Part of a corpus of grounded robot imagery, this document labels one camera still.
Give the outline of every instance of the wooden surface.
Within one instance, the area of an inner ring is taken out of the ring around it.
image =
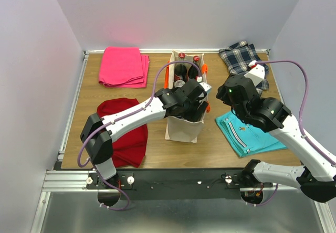
[[[267,60],[266,54],[259,54],[262,60]],[[98,71],[102,54],[90,54],[79,98],[73,116],[69,139],[65,150],[62,168],[79,168],[77,155],[82,142],[79,135],[89,115],[97,110],[97,106],[105,100],[114,98],[137,98],[139,102],[146,100],[152,92],[154,77],[170,58],[170,54],[149,54],[150,65],[148,83],[145,89],[107,89],[98,84]],[[227,67],[218,54],[205,54],[204,62],[208,64],[207,81],[213,92],[209,95],[211,112],[204,118],[205,126],[197,138],[197,143],[183,143],[164,139],[166,120],[158,120],[147,124],[148,143],[146,156],[140,167],[243,167],[251,159],[257,158],[271,164],[300,165],[298,158],[289,150],[280,150],[239,158],[231,148],[224,135],[215,123],[215,118],[230,111],[215,98],[217,88],[228,77]],[[264,91],[263,97],[280,99],[275,80],[270,71],[267,75],[269,90]],[[156,90],[163,88],[164,72],[160,74]],[[88,157],[84,152],[82,162]]]

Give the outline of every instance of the red bottle cap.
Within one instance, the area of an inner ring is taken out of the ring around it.
[[[200,57],[199,56],[194,56],[194,62],[199,62]]]

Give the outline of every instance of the pink towel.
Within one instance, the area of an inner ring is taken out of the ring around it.
[[[113,86],[113,88],[146,88],[148,66],[149,66],[149,56],[141,55],[141,62],[142,62],[142,67],[144,69],[144,82],[133,83],[134,81],[132,81],[130,83]]]
[[[116,88],[146,87],[148,62],[138,48],[109,47],[101,59],[99,83]]]

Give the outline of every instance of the plaid cloth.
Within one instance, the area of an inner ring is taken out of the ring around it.
[[[254,45],[247,45],[247,42],[244,40],[233,44],[230,47],[220,49],[219,56],[225,62],[229,72],[237,75],[246,74],[250,70],[248,64],[251,61],[261,61],[256,53]],[[262,64],[262,66],[265,67],[265,73],[268,73],[268,66],[266,64]],[[261,95],[263,90],[268,90],[268,81],[264,79],[256,86],[256,88],[259,95]]]

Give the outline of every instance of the metal frame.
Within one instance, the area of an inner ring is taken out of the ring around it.
[[[173,49],[140,49],[142,53],[171,53]],[[178,49],[184,52],[192,52],[192,53],[218,53],[219,49]],[[68,121],[66,124],[64,136],[61,142],[61,146],[59,149],[59,155],[57,161],[62,161],[65,148],[67,145],[67,140],[69,136],[69,131],[72,123],[72,119],[74,117],[74,112],[76,109],[76,104],[79,96],[80,87],[82,84],[85,68],[87,65],[89,54],[102,54],[104,50],[90,50],[84,51],[84,59],[81,68],[81,72],[79,75],[75,95],[73,97],[72,106],[70,109]],[[265,52],[268,54],[267,49],[260,49],[257,52]],[[278,88],[280,98],[283,102],[283,98]],[[106,190],[89,190],[86,189],[86,179],[88,178],[88,174],[94,171],[47,171],[45,175],[45,180],[41,190],[41,196],[38,202],[37,210],[35,213],[35,218],[31,227],[31,233],[40,232],[43,226],[43,221],[46,216],[47,207],[50,199],[51,192],[117,192],[114,189],[106,189]],[[264,188],[264,190],[274,190],[275,188]],[[279,185],[279,190],[295,190],[295,188]],[[251,190],[249,188],[242,188],[241,191]],[[320,221],[323,226],[323,230],[326,233],[336,232],[336,225],[333,220],[333,217],[330,212],[329,205],[327,203],[322,204],[315,202],[315,206],[318,211],[318,215]]]
[[[267,55],[267,59],[269,60],[269,49],[267,49],[265,53],[266,53],[266,55]],[[268,66],[271,68],[272,73],[273,73],[273,66],[272,66],[272,64],[269,63]],[[275,76],[274,73],[273,73],[273,77],[274,77],[275,85],[277,86],[277,89],[278,89],[278,92],[279,92],[280,100],[281,100],[283,103],[285,103],[285,102],[284,102],[284,98],[282,97],[282,94],[281,94],[279,85],[278,85],[277,77]]]

